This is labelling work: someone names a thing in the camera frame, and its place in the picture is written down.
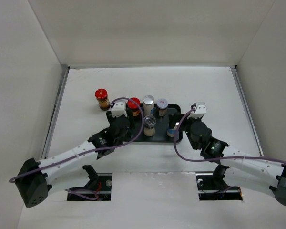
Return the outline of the red lid sauce jar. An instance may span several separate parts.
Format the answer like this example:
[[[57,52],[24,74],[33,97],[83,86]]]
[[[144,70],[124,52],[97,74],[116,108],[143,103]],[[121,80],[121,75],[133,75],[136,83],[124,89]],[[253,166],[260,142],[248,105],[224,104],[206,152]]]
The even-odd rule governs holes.
[[[100,88],[95,91],[95,98],[98,101],[101,110],[108,110],[110,108],[110,102],[108,98],[108,93],[105,89]]]
[[[134,118],[139,118],[141,115],[140,112],[140,100],[136,97],[130,98],[130,100],[127,102],[128,108],[131,110],[132,115]]]

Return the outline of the white shaker silver lid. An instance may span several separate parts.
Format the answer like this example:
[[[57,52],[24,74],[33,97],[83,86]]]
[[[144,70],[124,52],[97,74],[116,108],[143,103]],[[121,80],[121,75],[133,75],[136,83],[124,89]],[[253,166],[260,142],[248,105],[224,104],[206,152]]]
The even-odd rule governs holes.
[[[146,95],[143,98],[144,116],[153,115],[154,110],[154,97],[152,95]]]

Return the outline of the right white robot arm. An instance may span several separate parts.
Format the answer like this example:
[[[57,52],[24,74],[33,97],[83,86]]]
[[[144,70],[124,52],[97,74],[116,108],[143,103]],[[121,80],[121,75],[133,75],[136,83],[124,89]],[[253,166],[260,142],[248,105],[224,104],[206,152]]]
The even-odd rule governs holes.
[[[170,115],[169,127],[186,133],[192,149],[200,151],[199,162],[217,164],[211,178],[215,188],[245,187],[269,195],[286,206],[286,161],[255,157],[235,149],[214,138],[202,119],[191,113]]]

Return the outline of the blue label silver lid shaker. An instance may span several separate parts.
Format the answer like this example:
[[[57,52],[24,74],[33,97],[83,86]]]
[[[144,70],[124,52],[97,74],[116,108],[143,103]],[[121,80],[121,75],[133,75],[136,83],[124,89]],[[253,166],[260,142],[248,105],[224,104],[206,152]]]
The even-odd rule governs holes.
[[[173,128],[168,128],[167,129],[166,134],[169,137],[174,138],[178,134],[178,132],[177,132],[178,125],[179,125],[179,122],[176,122],[175,126]]]

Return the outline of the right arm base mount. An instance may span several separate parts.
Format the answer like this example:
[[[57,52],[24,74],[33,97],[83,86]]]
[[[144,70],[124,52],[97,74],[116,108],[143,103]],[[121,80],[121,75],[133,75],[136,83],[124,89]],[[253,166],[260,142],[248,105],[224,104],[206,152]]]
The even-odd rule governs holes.
[[[200,201],[243,200],[240,187],[228,186],[224,182],[227,169],[226,166],[218,165],[213,172],[196,173]]]

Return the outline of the clear top pepper grinder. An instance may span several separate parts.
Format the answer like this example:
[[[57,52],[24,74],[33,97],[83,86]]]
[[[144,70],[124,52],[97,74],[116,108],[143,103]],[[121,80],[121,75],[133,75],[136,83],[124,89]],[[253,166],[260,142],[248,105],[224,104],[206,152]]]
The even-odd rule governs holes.
[[[155,124],[156,124],[156,119],[154,116],[149,115],[146,116],[143,120],[143,132],[145,136],[147,137],[152,137],[155,134]]]

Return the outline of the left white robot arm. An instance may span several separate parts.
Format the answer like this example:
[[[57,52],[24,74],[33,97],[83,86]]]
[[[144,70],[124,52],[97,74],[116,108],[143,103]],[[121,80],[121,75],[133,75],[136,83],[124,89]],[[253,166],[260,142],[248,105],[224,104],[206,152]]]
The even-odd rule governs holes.
[[[106,116],[109,127],[79,146],[52,158],[40,161],[30,158],[24,162],[11,182],[15,183],[27,208],[58,191],[91,201],[99,199],[102,184],[92,163],[136,139],[132,134],[135,120],[131,112],[108,111]]]

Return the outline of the jar with pink label lid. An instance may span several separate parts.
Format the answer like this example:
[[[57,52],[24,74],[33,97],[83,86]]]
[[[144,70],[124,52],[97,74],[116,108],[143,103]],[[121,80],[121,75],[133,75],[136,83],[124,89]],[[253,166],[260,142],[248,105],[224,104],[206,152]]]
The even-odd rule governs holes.
[[[167,113],[167,108],[168,108],[168,101],[164,98],[160,98],[157,100],[157,109],[158,109],[158,115],[160,117],[163,117]]]

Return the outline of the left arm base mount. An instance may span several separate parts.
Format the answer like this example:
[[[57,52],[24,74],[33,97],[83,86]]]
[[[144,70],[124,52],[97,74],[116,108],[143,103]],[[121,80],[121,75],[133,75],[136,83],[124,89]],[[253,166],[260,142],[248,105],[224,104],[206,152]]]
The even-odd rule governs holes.
[[[69,188],[77,195],[68,192],[67,201],[111,201],[112,173],[97,173],[91,165],[83,166],[82,170],[88,181],[84,186]]]

